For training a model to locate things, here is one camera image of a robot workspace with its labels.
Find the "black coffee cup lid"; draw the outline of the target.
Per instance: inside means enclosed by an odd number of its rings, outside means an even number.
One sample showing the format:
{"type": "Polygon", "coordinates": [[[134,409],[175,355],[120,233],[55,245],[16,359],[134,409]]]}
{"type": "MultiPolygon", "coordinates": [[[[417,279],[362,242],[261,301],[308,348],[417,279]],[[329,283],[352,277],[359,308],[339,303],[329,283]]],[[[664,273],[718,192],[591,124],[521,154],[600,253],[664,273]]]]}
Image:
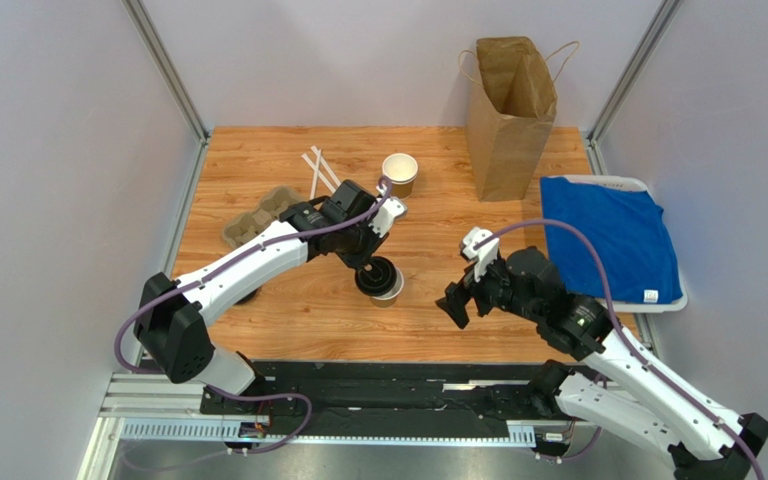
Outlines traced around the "black coffee cup lid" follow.
{"type": "Polygon", "coordinates": [[[369,263],[354,274],[358,290],[369,297],[381,297],[397,285],[399,273],[396,266],[380,256],[371,257],[369,263]]]}

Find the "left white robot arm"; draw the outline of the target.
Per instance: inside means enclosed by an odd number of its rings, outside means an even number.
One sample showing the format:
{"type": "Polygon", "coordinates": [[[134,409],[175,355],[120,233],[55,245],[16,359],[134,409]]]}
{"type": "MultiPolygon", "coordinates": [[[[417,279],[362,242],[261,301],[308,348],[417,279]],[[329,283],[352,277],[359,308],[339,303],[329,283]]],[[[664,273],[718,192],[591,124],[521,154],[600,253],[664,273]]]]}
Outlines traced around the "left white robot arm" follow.
{"type": "Polygon", "coordinates": [[[243,393],[255,370],[243,355],[217,346],[210,326],[268,281],[319,256],[334,254],[356,273],[377,261],[408,209],[386,178],[376,189],[345,180],[329,196],[290,205],[262,233],[205,267],[176,279],[151,276],[127,326],[171,383],[243,393]]]}

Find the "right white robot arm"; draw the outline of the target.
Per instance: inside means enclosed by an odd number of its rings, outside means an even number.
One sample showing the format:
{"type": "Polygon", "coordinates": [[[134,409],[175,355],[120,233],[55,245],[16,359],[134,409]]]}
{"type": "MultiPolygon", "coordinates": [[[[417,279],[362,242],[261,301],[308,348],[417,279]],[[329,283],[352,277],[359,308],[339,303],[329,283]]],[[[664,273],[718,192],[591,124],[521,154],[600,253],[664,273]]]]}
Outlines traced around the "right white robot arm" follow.
{"type": "Polygon", "coordinates": [[[539,411],[601,427],[658,458],[677,479],[743,479],[751,472],[768,439],[768,421],[736,413],[671,372],[628,329],[615,329],[600,302],[568,291],[557,267],[536,248],[479,258],[436,304],[465,328],[469,302],[481,316],[498,309],[535,322],[552,348],[624,391],[605,391],[548,360],[527,386],[539,411]]]}

